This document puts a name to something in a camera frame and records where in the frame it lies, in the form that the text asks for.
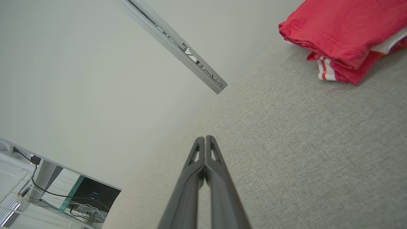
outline red cloth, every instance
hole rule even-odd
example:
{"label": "red cloth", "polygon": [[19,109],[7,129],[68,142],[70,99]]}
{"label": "red cloth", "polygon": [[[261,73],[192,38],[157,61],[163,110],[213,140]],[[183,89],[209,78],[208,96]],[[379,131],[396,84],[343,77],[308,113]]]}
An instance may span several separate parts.
{"label": "red cloth", "polygon": [[[336,80],[356,85],[384,56],[370,49],[407,27],[407,0],[306,0],[278,27],[312,50],[308,61],[326,57]],[[404,39],[394,50],[406,46]]]}

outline black cable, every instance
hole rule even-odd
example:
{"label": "black cable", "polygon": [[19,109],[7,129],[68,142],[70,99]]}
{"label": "black cable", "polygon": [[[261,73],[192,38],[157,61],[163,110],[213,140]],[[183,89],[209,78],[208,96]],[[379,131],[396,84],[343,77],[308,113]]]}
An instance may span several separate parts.
{"label": "black cable", "polygon": [[[52,207],[52,206],[39,206],[39,205],[36,205],[35,203],[32,203],[33,205],[35,205],[35,206],[37,206],[37,207],[50,207],[50,208],[52,208],[52,209],[54,209],[55,211],[62,211],[62,213],[64,213],[65,214],[65,216],[67,217],[67,218],[72,218],[72,217],[81,217],[81,218],[83,218],[83,219],[85,219],[85,220],[89,220],[88,218],[85,218],[85,217],[82,217],[82,216],[77,216],[77,215],[75,215],[75,214],[73,214],[72,213],[72,209],[70,210],[70,213],[71,213],[71,215],[69,215],[68,213],[66,213],[65,212],[65,210],[62,210],[62,209],[60,209],[60,208],[54,208],[54,207]],[[94,223],[94,222],[99,222],[99,223],[103,223],[103,222],[105,222],[105,221],[94,221],[94,220],[90,220],[90,222],[92,222],[92,223]]]}
{"label": "black cable", "polygon": [[68,198],[91,200],[91,201],[94,201],[94,202],[96,202],[96,203],[102,205],[102,206],[105,207],[106,209],[110,210],[110,208],[108,208],[106,205],[102,204],[101,202],[99,202],[99,201],[97,201],[97,200],[94,200],[94,199],[92,199],[92,198],[89,198],[89,197],[63,196],[63,195],[58,195],[58,194],[55,194],[55,193],[52,193],[52,192],[48,192],[47,190],[41,188],[40,186],[38,186],[38,185],[34,182],[35,171],[37,171],[37,166],[35,166],[33,175],[31,176],[31,180],[32,180],[33,184],[34,184],[37,188],[41,189],[42,191],[44,191],[44,192],[46,192],[46,193],[49,193],[49,194],[52,194],[52,195],[55,195],[55,196],[60,196],[60,197],[68,197]]}
{"label": "black cable", "polygon": [[25,159],[31,161],[31,159],[28,159],[28,157],[26,157],[23,153],[21,153],[21,152],[18,151],[17,149],[14,148],[14,150],[15,150],[15,151],[13,151],[13,152],[17,152],[17,153],[21,154],[21,156],[23,156]]}
{"label": "black cable", "polygon": [[99,216],[95,216],[95,215],[96,215],[96,212],[93,213],[93,217],[92,217],[92,218],[93,218],[94,220],[104,220],[103,218],[100,218]]}
{"label": "black cable", "polygon": [[[28,197],[28,198],[30,198],[30,199],[32,199],[32,200],[38,200],[38,201],[44,201],[45,203],[47,203],[48,205],[50,205],[46,200],[43,200],[43,199],[34,199],[34,198],[32,198],[32,197]],[[96,218],[99,218],[99,219],[96,219],[95,218],[95,214],[96,214],[96,212],[95,213],[93,213],[93,220],[97,220],[98,222],[101,222],[101,221],[105,221],[103,218],[100,218],[100,217],[96,217]]]}

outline red thread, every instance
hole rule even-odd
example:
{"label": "red thread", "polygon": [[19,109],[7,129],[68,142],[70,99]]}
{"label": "red thread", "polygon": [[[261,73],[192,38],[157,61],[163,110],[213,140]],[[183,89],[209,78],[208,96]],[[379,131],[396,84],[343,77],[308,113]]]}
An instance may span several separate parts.
{"label": "red thread", "polygon": [[330,89],[330,90],[326,93],[326,95],[328,95],[329,92],[332,91],[332,90],[345,90],[345,89],[346,89],[346,84],[347,84],[347,83],[345,83],[345,86],[342,87],[342,88],[332,88],[332,89]]}

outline folded clothes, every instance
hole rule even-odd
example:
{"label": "folded clothes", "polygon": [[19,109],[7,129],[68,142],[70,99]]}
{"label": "folded clothes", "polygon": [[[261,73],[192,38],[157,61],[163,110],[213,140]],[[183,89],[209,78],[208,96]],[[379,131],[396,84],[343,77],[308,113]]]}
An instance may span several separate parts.
{"label": "folded clothes", "polygon": [[390,38],[407,27],[406,12],[407,1],[400,0],[306,0],[279,30],[285,40],[312,51],[307,60],[318,60],[320,79],[356,85],[386,55],[374,47],[405,47],[405,35]]}
{"label": "folded clothes", "polygon": [[393,46],[390,46],[390,44],[385,44],[381,47],[373,47],[376,49],[376,51],[370,51],[365,61],[361,64],[361,66],[359,66],[358,69],[345,68],[335,62],[332,62],[330,59],[321,56],[317,60],[319,67],[318,78],[321,80],[350,82],[353,85],[357,85],[378,60],[387,56],[388,54],[395,53],[402,48],[406,48],[406,36],[407,35],[404,35],[402,40],[397,41],[397,43],[393,44]]}

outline cable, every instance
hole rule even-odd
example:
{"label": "cable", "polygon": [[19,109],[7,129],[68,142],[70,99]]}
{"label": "cable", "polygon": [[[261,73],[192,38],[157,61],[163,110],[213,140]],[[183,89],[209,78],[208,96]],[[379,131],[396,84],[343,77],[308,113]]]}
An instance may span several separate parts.
{"label": "cable", "polygon": [[[54,209],[55,211],[62,211],[62,212],[66,215],[67,218],[81,217],[81,218],[83,218],[83,219],[89,220],[89,219],[87,219],[87,218],[85,218],[85,217],[74,215],[74,214],[72,213],[72,209],[70,210],[71,215],[69,215],[68,213],[65,212],[66,209],[65,209],[65,210],[62,210],[62,209],[60,209],[60,208],[54,208],[54,207],[50,206],[50,204],[49,204],[47,201],[45,201],[45,200],[43,200],[43,201],[44,201],[46,204],[48,204],[49,206],[39,206],[39,205],[37,205],[37,204],[35,204],[35,203],[32,203],[32,204],[35,205],[35,206],[37,206],[37,207],[50,207],[50,208]],[[103,223],[104,221],[91,221],[91,222]]]}
{"label": "cable", "polygon": [[34,184],[37,188],[41,189],[42,191],[44,191],[44,192],[46,192],[46,193],[49,193],[49,194],[52,194],[52,195],[55,195],[55,196],[60,196],[60,197],[68,197],[68,198],[91,200],[91,201],[94,201],[94,202],[96,202],[96,203],[102,205],[102,206],[105,207],[106,209],[110,210],[110,208],[108,208],[106,205],[102,204],[101,202],[99,202],[99,201],[97,201],[97,200],[94,200],[94,199],[92,199],[92,198],[89,198],[89,197],[87,198],[87,197],[77,197],[77,196],[63,196],[63,195],[58,195],[58,194],[55,194],[55,193],[52,193],[52,192],[48,192],[48,191],[45,190],[45,189],[42,189],[40,186],[38,186],[38,185],[34,182],[35,171],[37,171],[37,166],[35,166],[33,175],[31,176],[31,181],[33,182],[33,184]]}
{"label": "cable", "polygon": [[15,150],[15,151],[13,151],[13,152],[17,152],[17,153],[21,154],[21,156],[25,157],[25,159],[31,161],[30,159],[28,159],[28,157],[26,157],[23,153],[21,153],[20,151],[18,151],[16,148],[14,148],[14,150]]}
{"label": "cable", "polygon": [[[33,188],[33,187],[31,187],[31,189],[33,189],[33,190],[35,190],[35,191],[41,193],[41,191],[39,191],[39,190],[37,190],[37,189],[35,189],[35,188]],[[68,202],[68,201],[65,201],[65,200],[61,200],[61,199],[58,199],[58,198],[53,197],[53,196],[51,196],[51,195],[48,195],[48,194],[46,194],[46,193],[43,193],[43,195],[47,195],[47,196],[49,196],[49,197],[51,197],[51,198],[53,198],[53,199],[60,200],[60,201],[63,201],[63,202],[65,202],[65,203],[68,203],[68,204],[82,205],[82,204],[78,204],[78,203],[72,203],[72,202]],[[90,204],[84,204],[84,206],[89,206],[89,207],[91,207],[91,208],[96,209],[96,211],[98,212],[98,214],[102,216],[102,219],[105,220],[105,218],[103,217],[103,214],[99,212],[99,209],[98,209],[97,207],[93,207],[93,206],[90,205]]]}
{"label": "cable", "polygon": [[95,220],[99,220],[99,219],[101,219],[100,217],[95,216],[95,215],[96,215],[96,212],[95,212],[95,213],[93,213],[92,219],[95,219]]}
{"label": "cable", "polygon": [[86,215],[84,215],[83,212],[79,212],[79,213],[81,213],[81,215],[82,215],[83,217],[90,219],[90,217],[88,217],[88,213],[87,213],[87,212],[86,212]]}

